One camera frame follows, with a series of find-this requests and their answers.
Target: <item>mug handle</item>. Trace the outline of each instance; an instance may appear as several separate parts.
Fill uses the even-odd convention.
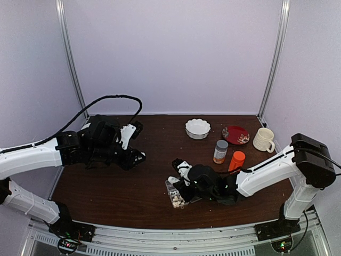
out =
[[[272,140],[270,140],[269,143],[271,144],[271,146],[270,148],[267,148],[266,151],[268,151],[269,153],[272,153],[275,150],[275,143],[273,143]]]

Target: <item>metal pole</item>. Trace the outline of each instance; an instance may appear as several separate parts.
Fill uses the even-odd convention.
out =
[[[68,28],[67,28],[67,23],[66,23],[66,17],[65,17],[65,11],[64,11],[64,1],[63,0],[56,0],[56,5],[57,5],[57,14],[58,14],[58,19],[60,23],[60,28],[62,31],[62,36],[63,36],[63,41],[64,41],[64,47],[65,47],[65,52],[67,55],[67,60],[68,60],[68,66],[72,78],[72,83],[74,84],[74,88],[76,91],[77,99],[82,108],[84,108],[85,105],[85,100],[82,94],[82,91],[80,89],[79,85],[79,80],[76,72],[76,67],[75,67],[75,62],[74,58],[72,56],[72,51],[71,51],[71,44],[70,44],[70,38],[69,38],[69,33],[68,33]],[[83,112],[83,115],[85,118],[89,117],[89,114],[86,111]]]
[[[282,52],[282,48],[283,48],[283,44],[284,44],[284,40],[285,40],[285,36],[287,32],[287,26],[288,26],[288,20],[289,20],[289,7],[290,7],[290,0],[283,0],[282,13],[281,13],[281,18],[279,22],[275,52],[273,55],[269,78],[267,80],[267,85],[266,85],[266,89],[264,92],[262,104],[258,113],[258,118],[260,120],[264,116],[265,107],[269,99],[271,88],[275,80],[275,75],[276,75],[276,71],[277,71],[278,64],[279,64],[279,58]]]

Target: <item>white wall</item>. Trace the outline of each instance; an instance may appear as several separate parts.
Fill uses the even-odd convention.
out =
[[[80,110],[55,1],[7,0],[0,8],[0,147],[44,139]],[[79,128],[78,120],[74,128]],[[11,177],[47,197],[56,168]],[[0,205],[0,255],[18,255],[29,218]]]
[[[341,163],[341,2],[291,1],[287,36],[265,112],[281,147],[304,133]],[[341,178],[315,206],[333,255],[341,252]]]
[[[144,114],[256,114],[282,0],[65,1],[86,103],[125,93]],[[133,113],[129,101],[89,113]]]

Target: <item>spice jar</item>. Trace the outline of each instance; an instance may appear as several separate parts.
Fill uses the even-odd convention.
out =
[[[217,141],[215,146],[213,161],[216,164],[222,164],[225,161],[226,152],[228,151],[229,144],[225,140]]]
[[[229,172],[236,171],[238,168],[242,168],[243,164],[245,162],[245,154],[242,151],[236,151],[233,153]]]

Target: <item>gray jar lid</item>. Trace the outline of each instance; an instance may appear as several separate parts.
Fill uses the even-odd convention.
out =
[[[217,149],[220,151],[225,151],[228,148],[229,144],[225,140],[217,141]]]

